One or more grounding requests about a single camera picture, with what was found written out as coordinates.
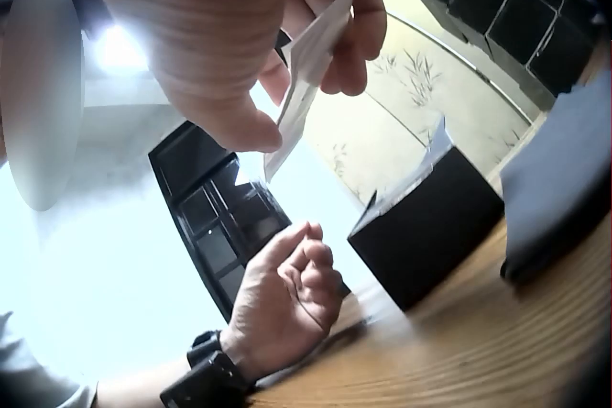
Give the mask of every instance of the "wood grain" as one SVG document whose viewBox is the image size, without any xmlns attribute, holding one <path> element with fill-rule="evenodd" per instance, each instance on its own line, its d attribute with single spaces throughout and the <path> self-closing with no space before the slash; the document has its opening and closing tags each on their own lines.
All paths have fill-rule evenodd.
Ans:
<svg viewBox="0 0 612 408">
<path fill-rule="evenodd" d="M 610 327 L 610 222 L 520 291 L 499 277 L 502 221 L 407 314 L 378 284 L 355 292 L 334 344 L 255 406 L 555 406 Z"/>
</svg>

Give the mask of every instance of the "black watch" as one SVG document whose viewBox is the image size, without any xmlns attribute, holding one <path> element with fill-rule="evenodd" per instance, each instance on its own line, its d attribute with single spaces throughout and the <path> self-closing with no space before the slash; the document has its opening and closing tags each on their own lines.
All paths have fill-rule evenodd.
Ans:
<svg viewBox="0 0 612 408">
<path fill-rule="evenodd" d="M 192 344 L 191 349 L 187 352 L 187 361 L 191 368 L 195 367 L 199 362 L 211 356 L 215 351 L 223 352 L 219 337 L 220 330 L 207 331 L 199 335 Z"/>
<path fill-rule="evenodd" d="M 191 370 L 160 394 L 166 408 L 244 405 L 251 385 L 223 353 L 219 334 L 219 331 L 208 331 L 193 341 L 187 353 Z"/>
</svg>

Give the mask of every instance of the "black cabinet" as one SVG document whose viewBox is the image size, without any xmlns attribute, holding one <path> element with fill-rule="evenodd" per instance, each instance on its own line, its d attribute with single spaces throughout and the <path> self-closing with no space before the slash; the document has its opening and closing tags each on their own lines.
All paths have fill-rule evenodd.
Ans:
<svg viewBox="0 0 612 408">
<path fill-rule="evenodd" d="M 193 264 L 229 320 L 247 262 L 291 223 L 238 157 L 184 123 L 149 159 Z"/>
</svg>

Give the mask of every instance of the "wall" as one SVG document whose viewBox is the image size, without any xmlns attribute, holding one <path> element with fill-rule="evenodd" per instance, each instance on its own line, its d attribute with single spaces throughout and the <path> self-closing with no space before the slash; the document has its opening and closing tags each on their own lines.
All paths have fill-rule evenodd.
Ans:
<svg viewBox="0 0 612 408">
<path fill-rule="evenodd" d="M 463 56 L 480 52 L 456 46 L 456 39 L 446 40 L 446 32 L 420 0 L 384 1 L 389 10 L 448 41 Z M 442 115 L 452 139 L 484 175 L 529 126 L 506 99 L 435 40 L 391 15 L 387 21 L 381 54 L 367 64 L 365 93 L 354 98 L 317 94 L 304 132 L 306 141 L 363 203 L 374 191 L 393 188 L 419 164 Z M 495 82 L 505 77 L 505 83 L 518 89 L 482 56 L 476 63 L 486 69 L 483 73 L 494 75 Z M 514 95 L 531 109 L 533 104 L 522 93 Z"/>
</svg>

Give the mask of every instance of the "glass panel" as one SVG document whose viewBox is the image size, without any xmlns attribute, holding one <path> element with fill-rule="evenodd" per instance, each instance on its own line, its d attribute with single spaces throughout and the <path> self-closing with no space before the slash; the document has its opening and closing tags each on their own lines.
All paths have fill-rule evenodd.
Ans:
<svg viewBox="0 0 612 408">
<path fill-rule="evenodd" d="M 181 204 L 181 211 L 185 216 L 192 233 L 203 230 L 217 217 L 205 191 L 200 188 Z"/>
<path fill-rule="evenodd" d="M 236 207 L 236 204 L 243 200 L 253 189 L 253 185 L 246 174 L 240 171 L 240 165 L 236 159 L 219 170 L 213 176 L 212 181 L 219 190 L 228 209 Z"/>
<path fill-rule="evenodd" d="M 197 248 L 214 273 L 218 273 L 237 258 L 220 226 L 209 229 L 198 240 Z"/>
<path fill-rule="evenodd" d="M 223 276 L 219 281 L 219 283 L 221 283 L 221 287 L 223 287 L 223 290 L 225 290 L 225 293 L 227 293 L 232 303 L 234 303 L 236 299 L 243 276 L 244 268 L 243 266 L 238 266 L 238 268 L 225 274 L 225 276 Z"/>
<path fill-rule="evenodd" d="M 266 207 L 259 195 L 242 203 L 234 212 L 234 220 L 249 246 L 259 246 L 280 231 L 277 215 Z"/>
</svg>

